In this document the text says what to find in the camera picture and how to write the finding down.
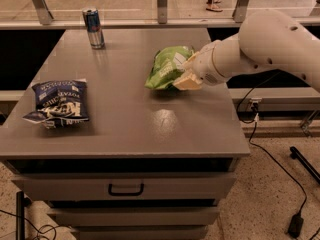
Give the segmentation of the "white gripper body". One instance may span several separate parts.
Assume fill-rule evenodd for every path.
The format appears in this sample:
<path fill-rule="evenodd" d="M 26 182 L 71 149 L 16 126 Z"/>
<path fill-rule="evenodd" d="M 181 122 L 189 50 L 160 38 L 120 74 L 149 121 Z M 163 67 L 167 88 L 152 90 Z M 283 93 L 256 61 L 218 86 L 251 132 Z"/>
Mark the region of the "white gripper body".
<path fill-rule="evenodd" d="M 234 42 L 216 40 L 205 45 L 195 56 L 192 70 L 207 85 L 227 82 L 232 76 Z"/>

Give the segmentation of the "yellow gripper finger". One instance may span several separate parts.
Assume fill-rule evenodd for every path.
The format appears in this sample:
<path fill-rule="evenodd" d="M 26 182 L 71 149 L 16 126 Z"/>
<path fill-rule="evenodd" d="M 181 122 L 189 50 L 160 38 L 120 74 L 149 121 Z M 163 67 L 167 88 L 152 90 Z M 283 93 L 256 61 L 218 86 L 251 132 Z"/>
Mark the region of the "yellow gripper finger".
<path fill-rule="evenodd" d="M 195 52 L 191 57 L 189 57 L 183 64 L 182 68 L 184 71 L 192 70 L 195 59 L 199 56 L 200 52 Z"/>
<path fill-rule="evenodd" d="M 173 82 L 173 86 L 178 90 L 199 90 L 202 80 L 192 70 L 187 70 Z"/>

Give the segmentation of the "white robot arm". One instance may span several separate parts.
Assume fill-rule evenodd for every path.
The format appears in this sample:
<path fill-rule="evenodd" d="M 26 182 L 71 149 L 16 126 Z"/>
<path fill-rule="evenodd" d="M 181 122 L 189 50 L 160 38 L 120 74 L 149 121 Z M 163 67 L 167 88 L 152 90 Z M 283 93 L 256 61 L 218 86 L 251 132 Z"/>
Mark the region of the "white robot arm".
<path fill-rule="evenodd" d="M 179 90 L 279 69 L 320 91 L 320 39 L 290 16 L 265 10 L 247 17 L 233 36 L 203 46 L 182 67 L 173 82 Z"/>

